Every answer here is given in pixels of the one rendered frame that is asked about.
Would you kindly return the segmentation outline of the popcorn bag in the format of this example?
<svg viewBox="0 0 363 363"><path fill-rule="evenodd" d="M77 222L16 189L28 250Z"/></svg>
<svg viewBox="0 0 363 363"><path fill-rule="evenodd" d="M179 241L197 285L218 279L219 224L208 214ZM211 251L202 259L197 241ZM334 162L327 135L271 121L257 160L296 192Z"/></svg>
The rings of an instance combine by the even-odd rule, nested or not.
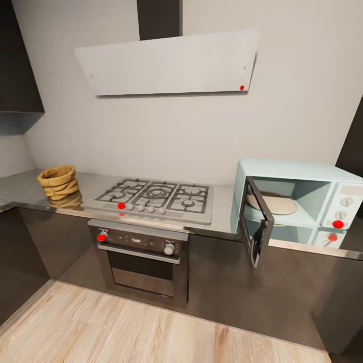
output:
<svg viewBox="0 0 363 363"><path fill-rule="evenodd" d="M45 195L55 201L77 192L79 185L76 175L74 166L64 164L46 169L37 180L45 190Z"/></svg>

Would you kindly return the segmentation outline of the microwave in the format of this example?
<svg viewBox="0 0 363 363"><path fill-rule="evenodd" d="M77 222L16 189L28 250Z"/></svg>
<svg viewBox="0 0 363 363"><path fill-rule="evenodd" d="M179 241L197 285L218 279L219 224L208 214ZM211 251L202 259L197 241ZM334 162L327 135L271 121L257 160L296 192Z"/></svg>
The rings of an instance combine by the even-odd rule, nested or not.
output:
<svg viewBox="0 0 363 363"><path fill-rule="evenodd" d="M234 195L251 273L260 277L275 221L349 229L363 177L325 162L240 158Z"/></svg>

